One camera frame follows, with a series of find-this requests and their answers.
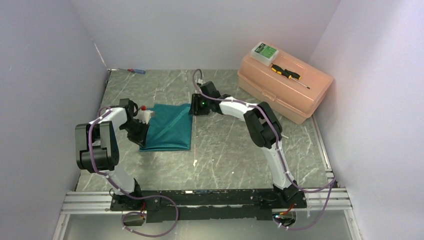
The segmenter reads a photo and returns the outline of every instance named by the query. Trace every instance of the small white object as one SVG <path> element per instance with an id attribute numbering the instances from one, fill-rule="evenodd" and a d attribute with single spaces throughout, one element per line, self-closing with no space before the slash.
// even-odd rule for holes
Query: small white object
<path id="1" fill-rule="evenodd" d="M 148 124 L 150 119 L 155 116 L 155 112 L 152 110 L 140 110 L 138 111 L 135 119 L 139 119 L 142 123 Z"/>
<path id="2" fill-rule="evenodd" d="M 258 43 L 250 52 L 250 56 L 264 64 L 265 66 L 271 65 L 271 63 L 278 56 L 279 51 L 272 46 L 269 46 L 263 42 Z"/>
<path id="3" fill-rule="evenodd" d="M 305 196 L 306 196 L 306 202 L 309 203 L 309 192 L 306 192 Z M 311 205 L 309 205 L 307 208 L 307 216 L 306 216 L 307 219 L 311 216 L 311 208 L 312 208 Z"/>

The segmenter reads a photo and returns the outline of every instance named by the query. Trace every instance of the orange toolbox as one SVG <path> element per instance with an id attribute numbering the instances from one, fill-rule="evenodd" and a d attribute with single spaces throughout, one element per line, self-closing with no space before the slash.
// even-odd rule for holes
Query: orange toolbox
<path id="1" fill-rule="evenodd" d="M 284 117 L 302 124 L 323 101 L 333 78 L 281 49 L 267 45 L 277 50 L 272 64 L 264 65 L 248 53 L 237 72 L 238 85 L 260 101 L 267 102 Z M 298 81 L 302 84 L 276 73 L 273 65 L 300 75 Z"/>

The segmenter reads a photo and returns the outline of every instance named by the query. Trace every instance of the white small box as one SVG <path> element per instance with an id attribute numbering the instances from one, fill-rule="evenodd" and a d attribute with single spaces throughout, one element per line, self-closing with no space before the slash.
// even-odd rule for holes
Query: white small box
<path id="1" fill-rule="evenodd" d="M 268 67 L 271 63 L 273 63 L 274 59 L 278 56 L 278 53 L 279 51 L 277 49 L 260 42 L 252 49 L 250 56 Z"/>

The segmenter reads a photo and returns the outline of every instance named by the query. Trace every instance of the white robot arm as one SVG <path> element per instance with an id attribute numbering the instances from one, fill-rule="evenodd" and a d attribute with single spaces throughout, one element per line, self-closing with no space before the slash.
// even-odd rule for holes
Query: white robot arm
<path id="1" fill-rule="evenodd" d="M 115 137 L 118 130 L 125 129 L 131 142 L 144 147 L 149 129 L 149 120 L 154 112 L 139 111 L 137 104 L 128 98 L 121 99 L 118 106 L 111 106 L 100 117 L 93 127 L 91 138 L 89 128 L 95 121 L 79 124 L 75 127 L 76 163 L 82 170 L 95 173 L 91 162 L 89 142 L 91 140 L 95 165 L 100 173 L 106 174 L 119 188 L 134 197 L 141 197 L 141 188 L 125 169 L 119 165 L 119 149 Z M 125 196 L 112 185 L 116 200 L 127 205 L 130 209 L 138 209 L 142 204 Z"/>
<path id="2" fill-rule="evenodd" d="M 245 121 L 252 141 L 260 147 L 265 154 L 265 158 L 271 169 L 274 188 L 278 190 L 282 198 L 288 202 L 298 193 L 298 189 L 292 185 L 292 182 L 296 183 L 292 174 L 284 170 L 283 163 L 287 166 L 287 162 L 282 151 L 280 151 L 282 160 L 279 157 L 278 149 L 282 149 L 282 127 L 269 104 L 266 102 L 261 102 L 259 104 L 240 104 L 240 101 L 232 96 L 227 94 L 221 95 L 211 81 L 198 85 L 204 95 L 216 100 L 211 100 L 204 97 L 202 94 L 195 93 L 191 96 L 190 113 L 198 116 L 208 115 L 209 112 L 212 111 Z M 274 129 L 276 129 L 279 139 L 276 139 L 274 132 L 272 132 L 268 123 L 264 122 L 264 117 L 256 107 L 261 108 L 266 114 Z"/>
<path id="3" fill-rule="evenodd" d="M 232 96 L 226 97 L 225 99 L 235 100 L 235 98 Z M 232 101 L 222 101 L 219 104 L 219 107 L 223 115 L 233 116 L 242 121 L 245 121 L 244 114 L 246 114 L 248 111 L 254 110 L 254 108 L 251 107 L 250 105 L 257 105 L 257 104 L 249 103 L 248 105 L 249 106 L 246 106 L 246 105 L 242 105 Z M 261 147 L 260 149 L 265 154 L 266 160 L 269 164 L 269 168 L 271 169 L 272 180 L 274 185 L 279 189 L 285 189 L 285 188 L 288 188 L 291 185 L 291 183 L 287 179 L 286 174 L 284 173 L 283 163 L 280 161 L 280 158 L 277 154 L 277 148 L 276 148 L 277 144 L 278 144 L 278 148 L 282 149 L 281 140 L 271 145 L 271 148 Z M 285 165 L 287 166 L 286 158 L 284 157 L 284 155 L 283 155 L 283 160 Z M 291 180 L 294 181 L 292 174 L 288 173 L 288 175 L 290 176 Z"/>

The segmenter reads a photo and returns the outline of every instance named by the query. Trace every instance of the yellow-black screwdriver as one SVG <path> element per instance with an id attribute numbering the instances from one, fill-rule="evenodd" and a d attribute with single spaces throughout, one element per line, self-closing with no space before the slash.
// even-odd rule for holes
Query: yellow-black screwdriver
<path id="1" fill-rule="evenodd" d="M 306 86 L 305 84 L 301 83 L 298 79 L 301 78 L 301 76 L 295 72 L 289 71 L 287 69 L 282 69 L 280 66 L 272 64 L 271 69 L 276 72 L 279 75 L 283 75 L 284 77 L 288 79 L 295 80 L 298 84 L 304 86 L 307 89 L 311 89 L 310 87 Z"/>

